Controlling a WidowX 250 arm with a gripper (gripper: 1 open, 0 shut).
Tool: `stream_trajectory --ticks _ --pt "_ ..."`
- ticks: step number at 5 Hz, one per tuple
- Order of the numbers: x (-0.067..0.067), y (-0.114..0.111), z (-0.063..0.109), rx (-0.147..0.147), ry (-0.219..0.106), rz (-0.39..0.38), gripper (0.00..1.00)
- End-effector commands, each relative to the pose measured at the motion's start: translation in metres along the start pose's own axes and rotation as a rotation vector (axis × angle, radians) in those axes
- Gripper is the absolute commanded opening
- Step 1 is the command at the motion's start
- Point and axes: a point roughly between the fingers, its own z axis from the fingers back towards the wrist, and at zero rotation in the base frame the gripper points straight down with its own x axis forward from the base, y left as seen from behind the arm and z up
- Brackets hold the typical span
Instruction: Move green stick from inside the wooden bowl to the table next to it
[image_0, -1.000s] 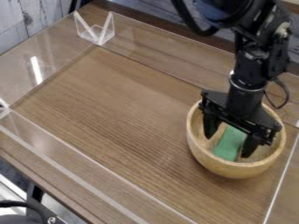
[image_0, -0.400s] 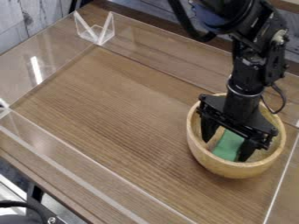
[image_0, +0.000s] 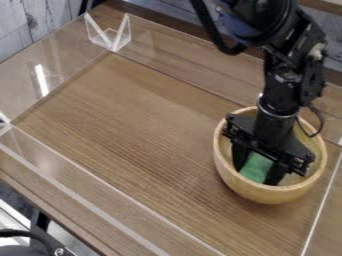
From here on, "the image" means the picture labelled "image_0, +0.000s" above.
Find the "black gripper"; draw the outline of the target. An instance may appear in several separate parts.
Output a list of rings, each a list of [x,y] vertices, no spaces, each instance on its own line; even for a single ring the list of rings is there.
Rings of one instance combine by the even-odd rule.
[[[264,184],[276,186],[287,174],[304,176],[315,154],[293,133],[296,116],[275,116],[257,113],[255,116],[229,113],[225,116],[222,135],[232,142],[232,163],[240,170],[248,155],[256,152],[273,164]]]

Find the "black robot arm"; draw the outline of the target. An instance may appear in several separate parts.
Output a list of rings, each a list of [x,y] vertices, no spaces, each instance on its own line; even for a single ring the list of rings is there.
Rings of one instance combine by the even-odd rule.
[[[275,186],[284,176],[304,176],[315,154],[293,133],[299,111],[311,108],[324,88],[325,34],[297,0],[216,0],[218,17],[234,45],[220,36],[202,0],[189,0],[216,48],[226,55],[257,47],[264,52],[264,88],[256,114],[229,113],[222,135],[230,141],[234,170]]]

